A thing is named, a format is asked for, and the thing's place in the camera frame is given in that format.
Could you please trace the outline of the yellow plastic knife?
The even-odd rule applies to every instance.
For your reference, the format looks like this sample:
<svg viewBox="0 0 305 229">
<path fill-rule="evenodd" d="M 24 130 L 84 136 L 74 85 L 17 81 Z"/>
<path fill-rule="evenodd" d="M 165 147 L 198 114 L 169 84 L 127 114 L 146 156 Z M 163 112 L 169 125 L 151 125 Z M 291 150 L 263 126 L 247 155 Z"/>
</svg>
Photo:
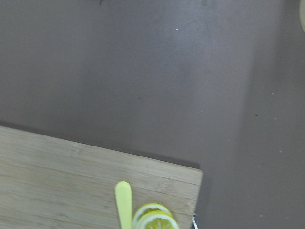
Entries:
<svg viewBox="0 0 305 229">
<path fill-rule="evenodd" d="M 132 229 L 132 188 L 128 182 L 116 184 L 115 199 L 121 229 Z"/>
</svg>

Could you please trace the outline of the light green bowl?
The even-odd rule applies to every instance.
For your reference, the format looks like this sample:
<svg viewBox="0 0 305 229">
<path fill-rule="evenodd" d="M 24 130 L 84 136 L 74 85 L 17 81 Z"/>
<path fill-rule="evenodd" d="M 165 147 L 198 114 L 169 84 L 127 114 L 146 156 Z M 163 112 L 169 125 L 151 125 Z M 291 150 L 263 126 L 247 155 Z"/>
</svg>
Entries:
<svg viewBox="0 0 305 229">
<path fill-rule="evenodd" d="M 302 30 L 305 33 L 305 0 L 300 0 L 299 17 Z"/>
</svg>

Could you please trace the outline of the wooden cutting board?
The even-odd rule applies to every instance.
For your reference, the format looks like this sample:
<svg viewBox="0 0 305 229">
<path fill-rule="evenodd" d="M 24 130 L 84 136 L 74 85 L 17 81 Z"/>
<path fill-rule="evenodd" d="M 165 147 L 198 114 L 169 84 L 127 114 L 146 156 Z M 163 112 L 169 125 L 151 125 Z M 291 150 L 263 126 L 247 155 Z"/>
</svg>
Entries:
<svg viewBox="0 0 305 229">
<path fill-rule="evenodd" d="M 132 187 L 133 209 L 166 206 L 191 226 L 199 169 L 8 127 L 0 129 L 3 229 L 118 229 L 115 185 Z"/>
</svg>

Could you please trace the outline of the lemon slice stack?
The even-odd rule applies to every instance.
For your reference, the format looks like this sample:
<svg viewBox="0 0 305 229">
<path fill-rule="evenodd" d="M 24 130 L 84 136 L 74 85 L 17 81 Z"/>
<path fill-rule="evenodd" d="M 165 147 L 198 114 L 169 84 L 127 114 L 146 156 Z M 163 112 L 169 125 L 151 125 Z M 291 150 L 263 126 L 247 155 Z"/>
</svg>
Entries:
<svg viewBox="0 0 305 229">
<path fill-rule="evenodd" d="M 172 217 L 170 210 L 162 204 L 159 203 L 147 203 L 136 210 L 133 216 L 133 228 L 136 227 L 136 224 L 139 222 L 140 217 L 151 212 L 151 211 L 161 211 Z"/>
<path fill-rule="evenodd" d="M 135 224 L 136 229 L 179 229 L 176 220 L 160 210 L 151 211 L 140 217 Z"/>
</svg>

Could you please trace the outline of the lemon slice bottom stack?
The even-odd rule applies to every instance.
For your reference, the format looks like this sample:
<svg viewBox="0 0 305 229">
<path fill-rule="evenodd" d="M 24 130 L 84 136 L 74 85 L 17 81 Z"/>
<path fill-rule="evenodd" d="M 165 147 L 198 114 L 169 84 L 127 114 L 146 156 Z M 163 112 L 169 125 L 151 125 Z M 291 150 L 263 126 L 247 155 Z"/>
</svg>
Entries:
<svg viewBox="0 0 305 229">
<path fill-rule="evenodd" d="M 136 227 L 136 224 L 139 222 L 140 217 L 151 212 L 151 211 L 161 211 L 172 217 L 170 210 L 162 204 L 159 203 L 147 203 L 136 210 L 133 216 L 133 228 Z"/>
</svg>

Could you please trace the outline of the lemon slice top stack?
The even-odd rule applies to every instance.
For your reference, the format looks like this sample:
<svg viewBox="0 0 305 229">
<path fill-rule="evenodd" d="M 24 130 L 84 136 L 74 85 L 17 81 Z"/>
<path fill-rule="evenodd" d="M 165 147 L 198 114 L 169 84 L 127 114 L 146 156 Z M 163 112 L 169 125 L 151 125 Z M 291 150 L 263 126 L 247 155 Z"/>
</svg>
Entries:
<svg viewBox="0 0 305 229">
<path fill-rule="evenodd" d="M 136 229 L 179 229 L 176 220 L 160 210 L 151 211 L 140 217 L 135 224 Z"/>
</svg>

